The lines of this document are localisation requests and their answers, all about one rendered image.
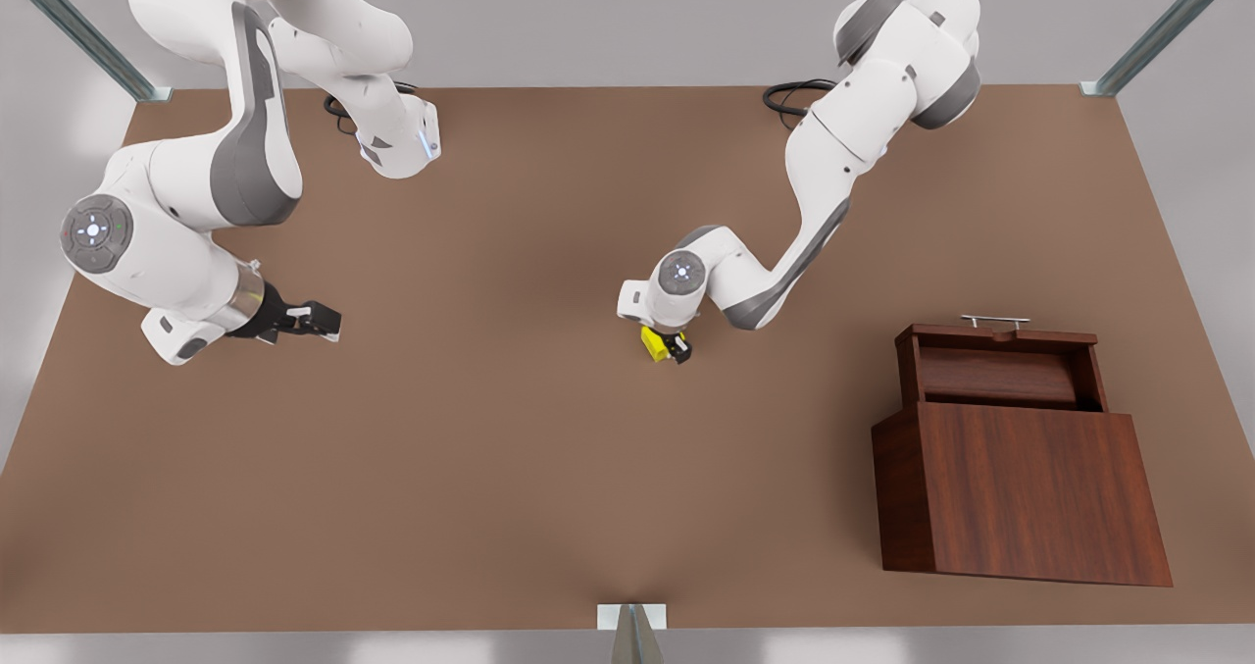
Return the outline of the wooden drawer with silver handle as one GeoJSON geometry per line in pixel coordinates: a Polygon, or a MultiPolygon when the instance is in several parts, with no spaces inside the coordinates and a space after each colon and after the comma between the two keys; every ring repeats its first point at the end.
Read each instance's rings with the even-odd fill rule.
{"type": "Polygon", "coordinates": [[[1107,410],[1096,343],[1091,333],[912,324],[895,339],[902,400],[1107,410]]]}

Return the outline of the dark wooden cabinet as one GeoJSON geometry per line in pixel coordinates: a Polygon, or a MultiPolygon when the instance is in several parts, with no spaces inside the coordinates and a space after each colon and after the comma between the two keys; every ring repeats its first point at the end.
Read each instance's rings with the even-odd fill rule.
{"type": "Polygon", "coordinates": [[[1130,415],[916,403],[873,462],[884,569],[1173,584],[1130,415]]]}

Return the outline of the silver frame post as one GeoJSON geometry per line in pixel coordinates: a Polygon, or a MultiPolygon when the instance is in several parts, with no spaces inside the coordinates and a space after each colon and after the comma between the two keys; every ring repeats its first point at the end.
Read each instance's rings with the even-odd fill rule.
{"type": "Polygon", "coordinates": [[[1081,82],[1081,95],[1113,98],[1160,56],[1215,0],[1176,0],[1096,82],[1081,82]]]}
{"type": "Polygon", "coordinates": [[[113,82],[139,104],[166,102],[174,95],[169,87],[154,87],[139,69],[122,55],[92,21],[69,0],[28,0],[61,29],[113,82]]]}
{"type": "Polygon", "coordinates": [[[655,629],[666,629],[665,604],[599,604],[597,629],[615,633],[611,664],[664,664],[655,629]]]}

